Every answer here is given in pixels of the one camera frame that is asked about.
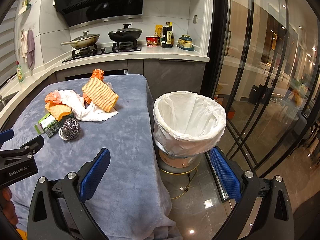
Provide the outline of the person's left hand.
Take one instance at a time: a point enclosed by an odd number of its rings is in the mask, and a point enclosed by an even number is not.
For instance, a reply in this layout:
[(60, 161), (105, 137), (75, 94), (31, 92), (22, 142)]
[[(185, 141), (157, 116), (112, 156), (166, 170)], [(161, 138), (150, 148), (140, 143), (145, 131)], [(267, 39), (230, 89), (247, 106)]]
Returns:
[(4, 206), (3, 206), (3, 212), (6, 216), (7, 220), (13, 225), (16, 226), (18, 223), (18, 217), (15, 212), (15, 206), (12, 199), (12, 192), (8, 187), (5, 187), (1, 190), (2, 197), (4, 198)]

